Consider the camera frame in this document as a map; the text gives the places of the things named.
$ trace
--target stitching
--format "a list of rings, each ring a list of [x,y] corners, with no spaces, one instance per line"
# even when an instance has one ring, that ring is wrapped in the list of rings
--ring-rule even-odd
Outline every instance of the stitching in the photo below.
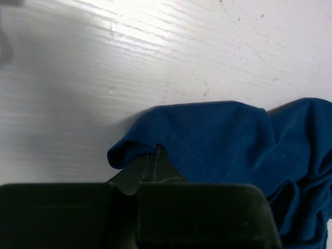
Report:
[[[146,163],[145,163],[145,171],[144,171],[143,179],[145,178],[146,169],[147,169],[147,163],[149,162],[149,157],[150,157],[150,155],[147,155],[147,159],[146,159]]]
[[[156,155],[156,163],[155,163],[155,169],[154,169],[154,180],[155,180],[155,178],[156,178],[156,172],[157,172],[157,165],[158,165],[158,157],[159,157],[159,155],[160,155],[160,149],[158,148],[158,150],[157,150],[157,155]]]
[[[173,176],[173,177],[166,177],[163,180],[161,180],[160,182],[162,183],[162,182],[166,182],[168,180],[178,180],[178,181],[180,181],[182,179],[184,179],[184,177],[182,177],[182,176]]]

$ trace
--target black plastic object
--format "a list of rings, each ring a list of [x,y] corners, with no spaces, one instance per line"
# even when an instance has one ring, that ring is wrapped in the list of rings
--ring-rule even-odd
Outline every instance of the black plastic object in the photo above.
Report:
[[[155,154],[137,157],[108,182],[126,195],[133,195],[141,181],[179,183],[186,179],[172,166],[165,148],[159,145]]]
[[[1,249],[255,248],[281,243],[250,185],[19,184],[0,188]]]

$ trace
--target scratch mark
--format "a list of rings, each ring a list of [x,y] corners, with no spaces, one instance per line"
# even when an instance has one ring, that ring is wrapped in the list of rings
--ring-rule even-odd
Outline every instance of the scratch mark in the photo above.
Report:
[[[277,57],[277,58],[280,57],[280,54],[278,54],[278,53],[270,53],[270,52],[267,52],[267,51],[262,51],[261,53],[262,54],[268,54],[270,56]]]
[[[304,8],[304,7],[303,7],[302,5],[300,5],[299,3],[295,2],[295,1],[294,1],[293,3],[296,4],[296,5],[298,5],[300,8],[302,8],[305,12],[310,13],[310,14],[312,14],[312,15],[315,16],[315,13],[308,11],[306,8]]]
[[[261,61],[263,61],[263,63],[266,65],[266,66],[268,66],[268,67],[271,67],[268,63],[266,63],[265,62],[265,60],[263,60],[263,58],[260,56],[260,54],[252,47],[252,46],[250,46],[250,45],[248,45],[248,44],[245,44],[245,45],[247,45],[249,48],[251,48],[252,50],[253,50],[253,52],[255,53],[255,54],[257,54],[257,56],[260,58],[260,60]]]
[[[169,88],[169,86],[170,86],[170,82],[169,82],[169,81],[166,81],[165,86],[166,86],[166,89],[165,89],[165,92],[164,92],[164,94],[163,94],[163,96],[162,96],[162,101],[163,101],[163,102],[165,102],[165,100],[166,100],[166,96],[167,96],[168,91],[169,91],[168,88]]]
[[[242,9],[240,9],[240,13],[239,13],[239,17],[238,17],[238,22],[241,20],[241,13],[242,13]]]
[[[229,67],[229,68],[234,68],[235,70],[239,70],[239,71],[242,71],[242,72],[245,72],[245,73],[249,73],[249,74],[252,73],[250,71],[244,70],[244,69],[236,67],[236,66],[227,65],[225,63],[220,63],[220,64],[223,65],[223,66]]]
[[[271,68],[272,70],[275,70],[275,71],[277,71],[277,72],[280,72],[280,73],[284,73],[284,71],[280,71],[280,70],[277,70],[277,69],[275,69],[275,68],[273,68],[272,66],[270,66],[268,63],[266,63],[266,61],[260,56],[260,54],[252,47],[252,46],[250,46],[250,45],[248,45],[247,43],[244,43],[245,45],[247,45],[249,48],[251,48],[252,50],[253,50],[253,52],[255,53],[255,54],[257,54],[257,56],[259,57],[259,59],[266,65],[266,66],[268,66],[269,68]]]
[[[324,13],[324,14],[326,14],[327,15],[327,17],[329,17],[329,18],[331,18],[332,19],[332,16],[331,15],[329,15],[328,13],[326,13],[325,11],[323,11],[322,9],[320,10],[322,13]]]
[[[116,87],[110,87],[107,91],[109,94],[113,94],[113,93],[115,93],[115,89],[116,89]]]
[[[304,76],[302,76],[302,75],[299,75],[299,78],[301,78],[301,79],[306,79],[306,80],[308,80],[308,81],[312,81],[312,79],[309,79],[309,78],[304,77]]]
[[[257,35],[261,35],[261,36],[265,37],[267,39],[266,40],[266,44],[269,43],[268,40],[272,40],[277,46],[279,46],[279,47],[281,47],[281,48],[283,48],[285,50],[288,50],[290,52],[295,53],[295,51],[293,51],[293,50],[291,50],[289,48],[286,48],[285,46],[280,45],[276,40],[272,39],[269,35],[264,35],[264,34],[259,33],[259,32],[257,32]]]
[[[206,90],[204,91],[203,97],[206,97],[206,95],[208,94],[208,92],[209,92],[210,89],[209,89],[208,83],[206,81],[204,81],[204,85],[206,87]]]
[[[110,36],[112,37],[112,40],[114,40],[114,26],[115,26],[115,24],[113,22],[109,23],[109,32],[110,32]]]
[[[288,35],[284,30],[272,25],[272,27],[275,29],[275,30],[279,30],[281,33],[285,34],[285,35]]]
[[[233,23],[234,25],[239,26],[236,22],[234,22],[234,21],[230,18],[230,16],[228,15],[227,11],[226,11],[225,8],[224,8],[224,5],[222,4],[222,1],[220,1],[220,3],[221,3],[220,6],[222,7],[224,13],[225,13],[226,16],[228,17],[228,20],[229,20],[231,23]]]

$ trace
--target white surface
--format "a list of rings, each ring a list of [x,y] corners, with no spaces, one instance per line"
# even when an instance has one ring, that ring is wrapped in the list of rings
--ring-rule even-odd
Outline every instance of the white surface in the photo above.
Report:
[[[105,181],[108,148],[156,105],[332,101],[331,1],[220,2],[1,6],[0,183]]]

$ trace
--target blue fabric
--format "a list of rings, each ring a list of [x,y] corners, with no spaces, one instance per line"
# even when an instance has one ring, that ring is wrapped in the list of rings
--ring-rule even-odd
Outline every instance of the blue fabric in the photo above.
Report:
[[[284,248],[326,247],[332,103],[301,99],[270,114],[238,102],[158,107],[109,150],[108,160],[121,169],[158,144],[189,181],[259,187]]]

